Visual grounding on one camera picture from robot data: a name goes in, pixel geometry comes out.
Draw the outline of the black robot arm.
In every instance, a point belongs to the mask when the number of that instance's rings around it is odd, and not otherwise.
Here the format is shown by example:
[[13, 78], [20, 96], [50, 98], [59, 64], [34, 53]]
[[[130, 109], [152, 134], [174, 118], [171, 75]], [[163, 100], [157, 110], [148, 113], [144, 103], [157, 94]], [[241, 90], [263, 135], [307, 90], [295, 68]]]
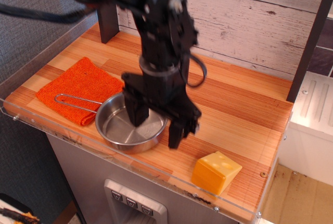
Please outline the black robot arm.
[[142, 42], [142, 74], [124, 73], [125, 106], [133, 125], [141, 125], [150, 109], [167, 117], [169, 148], [198, 128], [200, 110], [189, 99], [190, 49], [197, 30], [187, 10], [187, 0], [76, 0], [99, 8], [114, 3], [132, 12]]

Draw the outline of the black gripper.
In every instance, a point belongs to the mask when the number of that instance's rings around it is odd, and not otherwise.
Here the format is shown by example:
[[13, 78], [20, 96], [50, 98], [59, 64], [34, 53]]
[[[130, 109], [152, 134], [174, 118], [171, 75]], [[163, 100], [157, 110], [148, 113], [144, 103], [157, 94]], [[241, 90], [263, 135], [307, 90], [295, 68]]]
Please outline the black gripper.
[[140, 126], [149, 116], [149, 108], [169, 118], [169, 148], [178, 149], [182, 139], [199, 130], [200, 110], [186, 93], [189, 63], [179, 63], [169, 70], [140, 64], [142, 75], [125, 72], [121, 78], [125, 107], [130, 122]]

